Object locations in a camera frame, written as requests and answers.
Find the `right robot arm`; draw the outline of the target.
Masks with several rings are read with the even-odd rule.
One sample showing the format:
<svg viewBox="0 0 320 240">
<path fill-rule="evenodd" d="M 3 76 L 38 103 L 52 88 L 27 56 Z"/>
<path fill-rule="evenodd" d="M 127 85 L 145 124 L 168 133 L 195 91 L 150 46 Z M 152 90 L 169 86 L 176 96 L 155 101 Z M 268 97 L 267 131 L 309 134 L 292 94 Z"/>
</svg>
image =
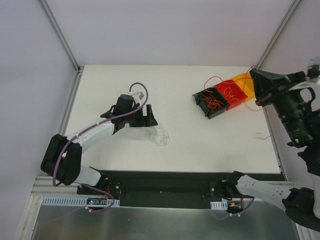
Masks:
<svg viewBox="0 0 320 240">
<path fill-rule="evenodd" d="M 253 82 L 255 104 L 273 106 L 290 141 L 299 150 L 297 156 L 306 164 L 313 188 L 276 186 L 234 171 L 215 186 L 214 193 L 231 200 L 238 195 L 258 198 L 278 207 L 296 224 L 313 231 L 320 230 L 320 111 L 312 109 L 316 99 L 313 86 L 320 71 L 309 69 L 277 74 L 258 69 L 249 71 Z"/>
</svg>

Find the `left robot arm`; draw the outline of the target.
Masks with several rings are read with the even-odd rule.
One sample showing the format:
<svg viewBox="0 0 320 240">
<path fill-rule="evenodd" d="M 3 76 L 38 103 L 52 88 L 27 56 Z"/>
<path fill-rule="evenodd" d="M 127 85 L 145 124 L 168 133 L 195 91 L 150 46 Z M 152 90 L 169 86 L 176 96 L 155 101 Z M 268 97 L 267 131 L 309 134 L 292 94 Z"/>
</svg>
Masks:
<svg viewBox="0 0 320 240">
<path fill-rule="evenodd" d="M 82 155 L 106 137 L 123 129 L 157 126 L 152 106 L 140 104 L 137 94 L 122 94 L 97 122 L 70 136 L 54 135 L 44 154 L 40 169 L 53 177 L 54 185 L 69 186 L 72 183 L 88 185 L 99 195 L 105 191 L 105 176 L 97 169 L 82 165 Z"/>
</svg>

